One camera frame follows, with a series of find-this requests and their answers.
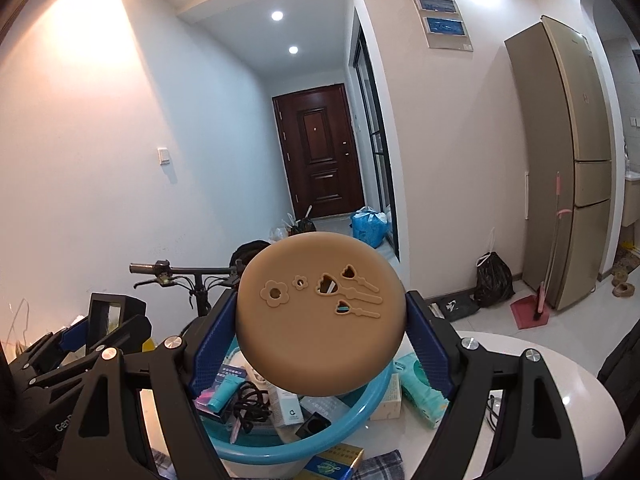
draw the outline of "metal bolt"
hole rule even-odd
[[[524,357],[526,357],[529,361],[533,361],[537,363],[540,361],[540,352],[538,352],[535,348],[529,348],[524,352]]]
[[[480,346],[480,343],[475,337],[465,337],[462,340],[462,346],[467,350],[476,350]]]
[[[116,357],[116,355],[118,355],[118,351],[113,347],[109,347],[102,351],[102,358],[105,361],[108,361],[109,359],[113,359],[114,357]]]
[[[178,348],[182,344],[182,338],[179,335],[169,336],[164,340],[164,346],[169,349]]]

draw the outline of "gold refrigerator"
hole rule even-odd
[[[537,290],[545,277],[556,217],[561,218],[548,304],[565,308],[596,283],[609,225],[611,146],[607,109],[586,39],[546,16],[505,42],[524,118],[528,220],[523,280]]]

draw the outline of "tiled wall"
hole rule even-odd
[[[632,117],[640,121],[640,70],[627,38],[604,41],[603,45],[620,102],[629,163],[632,170],[640,171],[640,126],[631,125]]]

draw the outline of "dark brown door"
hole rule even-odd
[[[360,167],[343,84],[273,98],[296,218],[364,206]]]

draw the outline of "light switch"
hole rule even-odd
[[[160,160],[161,166],[169,164],[171,162],[171,159],[169,158],[169,150],[166,148],[158,148],[158,159]]]

